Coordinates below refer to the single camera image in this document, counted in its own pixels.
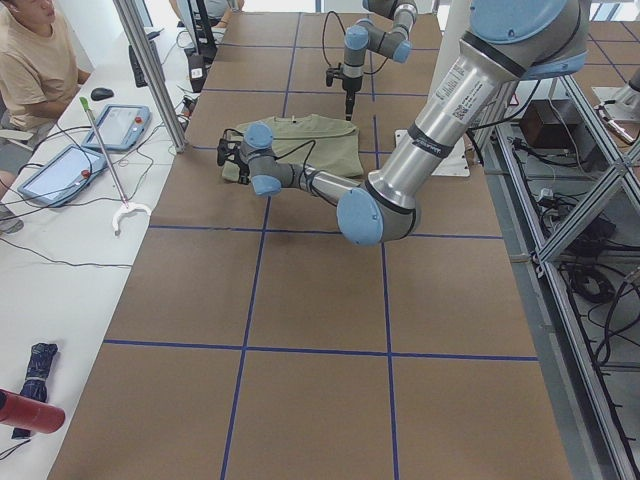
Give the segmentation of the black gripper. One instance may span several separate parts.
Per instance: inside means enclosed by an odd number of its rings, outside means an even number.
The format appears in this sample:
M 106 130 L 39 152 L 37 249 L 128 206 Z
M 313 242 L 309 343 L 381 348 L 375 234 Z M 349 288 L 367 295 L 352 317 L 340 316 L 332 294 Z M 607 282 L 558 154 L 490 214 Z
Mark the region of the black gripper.
M 217 147 L 217 164 L 222 168 L 224 180 L 248 185 L 250 170 L 240 156 L 240 143 L 236 140 L 221 138 Z
M 326 86 L 331 87 L 336 79 L 342 82 L 342 88 L 346 92 L 345 119 L 351 121 L 356 94 L 361 90 L 361 67 L 341 63 L 337 67 L 329 67 L 325 73 Z

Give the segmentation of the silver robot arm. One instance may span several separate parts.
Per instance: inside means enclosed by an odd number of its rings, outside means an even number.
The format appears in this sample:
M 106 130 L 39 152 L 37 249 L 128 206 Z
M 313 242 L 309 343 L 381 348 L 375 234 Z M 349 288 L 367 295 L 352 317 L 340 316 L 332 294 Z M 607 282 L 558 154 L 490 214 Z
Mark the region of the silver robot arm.
M 335 204 L 341 233 L 358 245 L 408 236 L 420 221 L 415 195 L 500 87 L 574 73 L 585 63 L 586 1 L 473 1 L 460 54 L 388 161 L 361 183 L 283 163 L 264 122 L 220 139 L 217 163 L 258 196 L 298 188 Z
M 343 61 L 326 70 L 325 83 L 328 87 L 335 79 L 341 81 L 345 91 L 345 119 L 348 121 L 352 119 L 356 94 L 362 88 L 366 53 L 371 51 L 385 59 L 405 63 L 412 50 L 410 32 L 418 16 L 414 1 L 373 0 L 363 1 L 362 6 L 370 13 L 392 20 L 393 25 L 390 31 L 384 31 L 368 18 L 358 20 L 345 30 Z

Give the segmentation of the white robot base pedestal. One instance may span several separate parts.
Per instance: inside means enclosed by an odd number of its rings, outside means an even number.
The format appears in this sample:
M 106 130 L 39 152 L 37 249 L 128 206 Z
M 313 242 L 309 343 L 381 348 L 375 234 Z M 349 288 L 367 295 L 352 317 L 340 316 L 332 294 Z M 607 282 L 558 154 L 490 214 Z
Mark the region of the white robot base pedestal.
M 470 116 L 455 112 L 466 107 L 463 97 L 473 73 L 468 60 L 460 56 L 464 52 L 460 39 L 469 28 L 469 9 L 468 1 L 451 3 L 427 103 L 384 166 L 384 176 L 397 178 L 402 185 L 416 186 L 429 175 L 470 175 L 462 140 Z

